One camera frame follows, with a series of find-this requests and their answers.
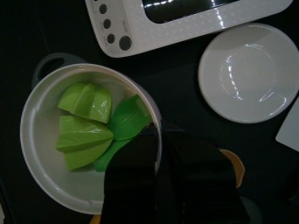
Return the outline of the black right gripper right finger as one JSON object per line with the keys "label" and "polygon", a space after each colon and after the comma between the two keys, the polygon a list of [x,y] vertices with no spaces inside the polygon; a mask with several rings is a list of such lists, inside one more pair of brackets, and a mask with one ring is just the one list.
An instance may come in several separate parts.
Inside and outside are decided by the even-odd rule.
{"label": "black right gripper right finger", "polygon": [[248,224],[229,159],[168,122],[161,123],[161,140],[158,224]]}

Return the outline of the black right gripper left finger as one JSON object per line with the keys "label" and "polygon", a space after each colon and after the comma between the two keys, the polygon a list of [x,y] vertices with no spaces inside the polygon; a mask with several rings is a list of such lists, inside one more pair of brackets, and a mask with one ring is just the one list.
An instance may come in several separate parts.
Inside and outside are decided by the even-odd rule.
{"label": "black right gripper left finger", "polygon": [[100,224],[154,224],[157,137],[149,125],[108,163]]}

